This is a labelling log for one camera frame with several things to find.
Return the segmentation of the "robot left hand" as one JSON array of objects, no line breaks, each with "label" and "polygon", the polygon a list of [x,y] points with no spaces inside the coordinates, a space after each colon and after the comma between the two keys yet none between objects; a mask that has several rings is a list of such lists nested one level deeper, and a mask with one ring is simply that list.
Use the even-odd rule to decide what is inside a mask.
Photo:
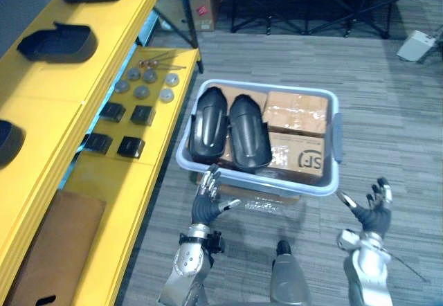
[{"label": "robot left hand", "polygon": [[240,199],[218,202],[216,200],[221,172],[212,164],[202,175],[192,204],[192,224],[209,226],[219,215],[242,203]]}]

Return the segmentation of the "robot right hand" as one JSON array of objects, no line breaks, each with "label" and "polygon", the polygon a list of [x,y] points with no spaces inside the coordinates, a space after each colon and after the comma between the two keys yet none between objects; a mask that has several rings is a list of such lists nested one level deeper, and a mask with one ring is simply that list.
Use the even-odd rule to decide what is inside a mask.
[{"label": "robot right hand", "polygon": [[391,223],[391,205],[393,201],[392,188],[385,177],[377,179],[377,184],[372,185],[373,195],[368,194],[368,208],[359,205],[351,196],[338,190],[337,197],[350,209],[361,223],[363,231],[378,234],[384,238]]}]

